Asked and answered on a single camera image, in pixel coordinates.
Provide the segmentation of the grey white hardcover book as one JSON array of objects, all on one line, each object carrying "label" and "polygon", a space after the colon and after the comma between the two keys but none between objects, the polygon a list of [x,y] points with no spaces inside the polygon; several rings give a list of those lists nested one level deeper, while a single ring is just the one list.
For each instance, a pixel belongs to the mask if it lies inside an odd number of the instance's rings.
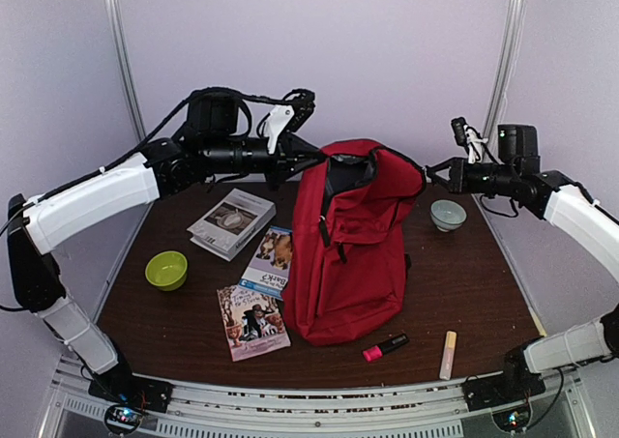
[{"label": "grey white hardcover book", "polygon": [[276,210],[273,201],[233,189],[188,227],[190,242],[231,261],[275,216]]}]

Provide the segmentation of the red student backpack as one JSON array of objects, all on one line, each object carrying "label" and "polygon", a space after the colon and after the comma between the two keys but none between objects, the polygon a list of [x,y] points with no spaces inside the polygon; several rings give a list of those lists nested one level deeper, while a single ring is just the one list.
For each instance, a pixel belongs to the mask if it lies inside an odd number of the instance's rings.
[{"label": "red student backpack", "polygon": [[377,141],[321,152],[297,191],[282,292],[285,325],[314,346],[356,340],[401,312],[410,270],[403,223],[426,188],[420,165]]}]

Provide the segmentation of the blue dog picture book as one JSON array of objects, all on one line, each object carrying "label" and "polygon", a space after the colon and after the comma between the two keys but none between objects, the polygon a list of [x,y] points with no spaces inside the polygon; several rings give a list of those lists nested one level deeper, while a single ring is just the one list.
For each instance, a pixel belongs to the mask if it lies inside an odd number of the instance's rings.
[{"label": "blue dog picture book", "polygon": [[292,231],[271,226],[243,272],[239,285],[282,300],[292,261]]}]

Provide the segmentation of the pink illustrated paperback book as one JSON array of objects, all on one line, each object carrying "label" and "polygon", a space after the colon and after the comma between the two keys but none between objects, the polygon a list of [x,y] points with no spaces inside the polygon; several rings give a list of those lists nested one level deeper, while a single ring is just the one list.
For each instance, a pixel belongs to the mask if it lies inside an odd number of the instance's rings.
[{"label": "pink illustrated paperback book", "polygon": [[233,362],[291,346],[275,298],[240,285],[218,289],[217,297]]}]

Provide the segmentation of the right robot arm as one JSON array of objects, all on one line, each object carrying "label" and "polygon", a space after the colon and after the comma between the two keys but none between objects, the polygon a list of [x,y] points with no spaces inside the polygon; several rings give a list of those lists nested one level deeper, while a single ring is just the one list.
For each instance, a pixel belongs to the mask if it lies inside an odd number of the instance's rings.
[{"label": "right robot arm", "polygon": [[[486,140],[464,118],[452,120],[451,126],[456,144],[466,155],[427,167],[432,183],[453,194],[507,197],[515,210],[524,208],[562,230],[612,277],[618,276],[618,220],[580,182],[557,170],[541,170],[535,127],[499,126],[498,154],[483,161],[481,155],[488,151]],[[613,310],[510,352],[495,390],[502,399],[513,401],[546,371],[617,356],[618,312]]]}]

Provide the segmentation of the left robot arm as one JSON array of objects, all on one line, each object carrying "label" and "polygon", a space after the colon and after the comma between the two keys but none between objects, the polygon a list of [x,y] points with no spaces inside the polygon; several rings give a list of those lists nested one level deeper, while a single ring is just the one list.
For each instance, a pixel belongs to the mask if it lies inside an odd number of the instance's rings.
[{"label": "left robot arm", "polygon": [[41,318],[119,403],[139,384],[117,345],[62,284],[52,251],[72,236],[133,207],[194,184],[264,176],[276,189],[324,157],[297,134],[315,109],[298,88],[280,99],[225,87],[192,91],[129,152],[42,195],[18,194],[1,228],[7,237],[15,312]]}]

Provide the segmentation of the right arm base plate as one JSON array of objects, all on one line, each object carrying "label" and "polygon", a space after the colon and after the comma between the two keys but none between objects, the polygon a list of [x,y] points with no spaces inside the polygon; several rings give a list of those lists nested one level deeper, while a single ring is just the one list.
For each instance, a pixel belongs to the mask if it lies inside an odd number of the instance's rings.
[{"label": "right arm base plate", "polygon": [[526,375],[512,381],[505,373],[486,377],[470,376],[461,384],[470,412],[494,408],[543,394],[545,383],[540,375]]}]

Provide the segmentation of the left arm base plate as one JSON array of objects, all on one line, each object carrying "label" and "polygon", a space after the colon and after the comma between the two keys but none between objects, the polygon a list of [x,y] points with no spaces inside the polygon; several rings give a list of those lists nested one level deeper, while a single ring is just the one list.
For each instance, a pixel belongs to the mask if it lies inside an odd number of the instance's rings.
[{"label": "left arm base plate", "polygon": [[146,412],[165,413],[172,397],[173,386],[162,380],[135,377],[127,394],[112,394],[96,380],[91,380],[88,394],[108,402],[131,406]]}]

